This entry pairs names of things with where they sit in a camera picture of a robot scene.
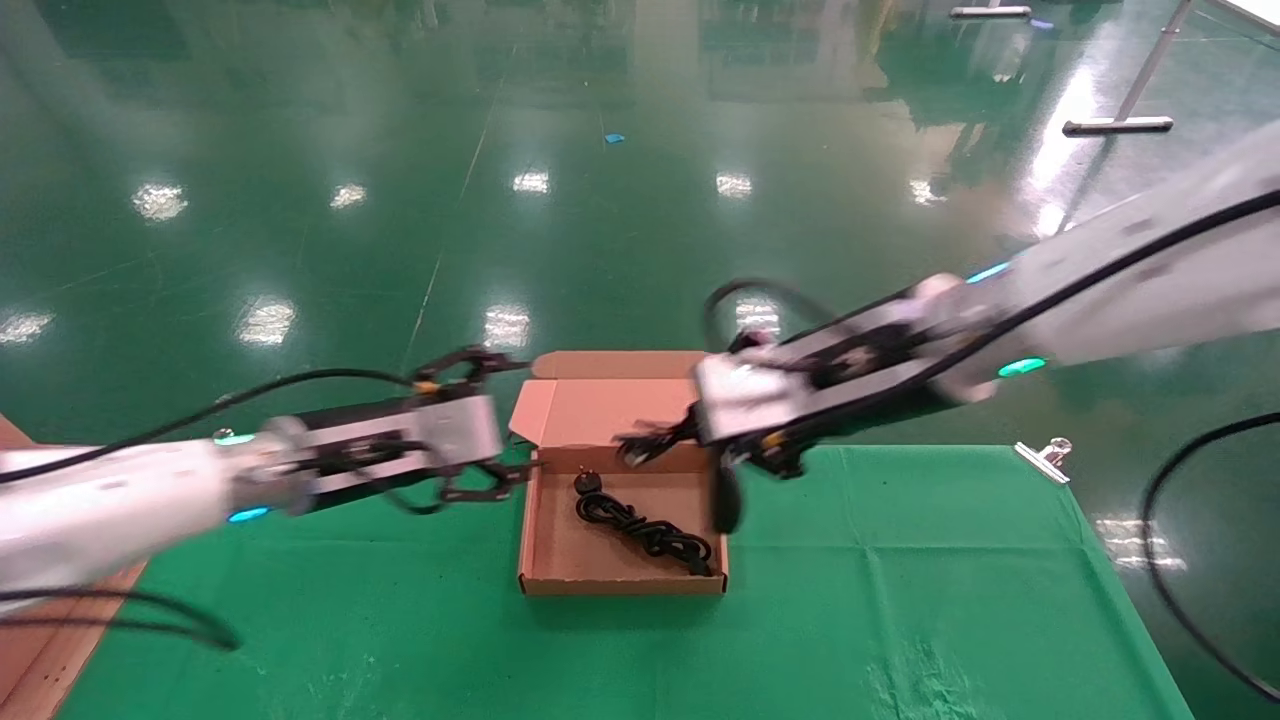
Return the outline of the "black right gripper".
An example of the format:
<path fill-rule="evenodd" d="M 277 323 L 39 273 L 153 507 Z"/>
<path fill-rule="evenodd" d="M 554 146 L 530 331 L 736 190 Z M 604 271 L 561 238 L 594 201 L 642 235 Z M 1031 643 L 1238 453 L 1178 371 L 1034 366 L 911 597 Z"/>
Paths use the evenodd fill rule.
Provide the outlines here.
<path fill-rule="evenodd" d="M 627 468 L 640 468 L 671 450 L 687 445 L 701 448 L 700 409 L 689 405 L 678 421 L 635 423 L 613 437 L 616 454 Z M 773 477 L 792 479 L 805 471 L 803 455 L 824 439 L 851 433 L 851 421 L 835 418 L 740 418 L 722 421 L 722 457 L 710 474 L 710 524 L 716 533 L 733 534 L 742 520 L 744 496 L 737 478 L 740 465 L 750 465 Z"/>

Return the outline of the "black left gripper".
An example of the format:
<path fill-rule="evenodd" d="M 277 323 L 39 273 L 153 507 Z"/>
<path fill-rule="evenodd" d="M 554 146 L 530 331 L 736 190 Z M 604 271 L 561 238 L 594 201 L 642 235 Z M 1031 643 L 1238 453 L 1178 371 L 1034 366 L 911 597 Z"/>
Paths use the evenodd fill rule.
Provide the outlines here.
<path fill-rule="evenodd" d="M 531 363 L 481 345 L 465 346 L 431 360 L 410 374 L 413 392 L 425 398 L 466 398 L 481 395 L 490 375 L 521 372 Z M 540 464 L 506 464 L 495 459 L 445 464 L 430 470 L 443 491 L 443 503 L 497 503 L 526 486 Z"/>

